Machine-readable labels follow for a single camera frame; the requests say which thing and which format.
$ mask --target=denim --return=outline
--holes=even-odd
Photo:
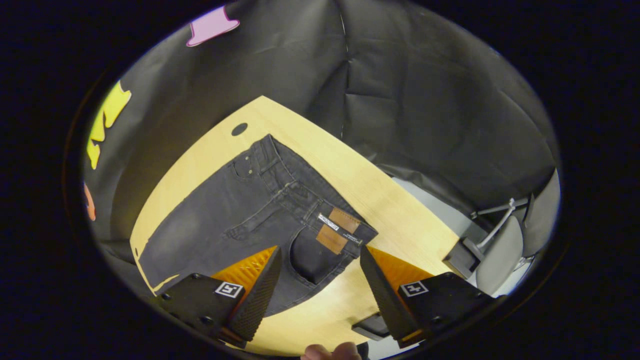
[[[316,240],[334,208],[357,218],[336,255]],[[273,315],[322,290],[378,233],[303,158],[271,135],[223,165],[186,197],[150,237],[139,263],[158,293],[192,273],[213,275],[278,245],[284,262],[266,311]]]

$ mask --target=leather patch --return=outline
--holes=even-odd
[[[329,220],[340,225],[341,228],[349,231],[351,234],[353,234],[356,229],[358,229],[358,225],[360,225],[358,219],[337,208],[333,208],[331,214],[329,214]]]
[[[347,244],[347,239],[341,237],[327,225],[322,225],[322,228],[320,228],[320,231],[316,236],[316,240],[320,241],[322,245],[336,255],[339,255],[342,248]]]

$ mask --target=black jeans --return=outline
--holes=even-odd
[[[337,254],[317,240],[321,230],[328,230],[326,218],[332,211],[356,224],[352,236],[346,235],[352,239],[345,240]],[[150,237],[139,261],[152,287],[180,274],[162,286],[162,293],[189,274],[213,275],[279,245],[285,258],[269,316],[323,289],[376,235],[303,158],[267,135],[176,206]]]

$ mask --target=finger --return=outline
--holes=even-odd
[[[341,343],[333,351],[334,360],[362,360],[358,348],[352,342]]]
[[[331,353],[319,344],[309,345],[305,349],[308,360],[331,360]]]

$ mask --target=black fabric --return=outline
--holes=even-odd
[[[128,241],[179,156],[260,95],[463,213],[525,197],[560,167],[551,123],[522,76],[418,5],[240,0],[226,9],[238,28],[187,47],[185,25],[122,76],[132,98],[106,129],[97,169],[84,164],[98,240]]]
[[[358,219],[339,254],[316,240],[319,217],[340,209]],[[278,245],[284,262],[266,310],[273,315],[321,291],[378,233],[303,158],[271,135],[195,188],[158,225],[138,262],[151,287],[192,273],[214,275]]]

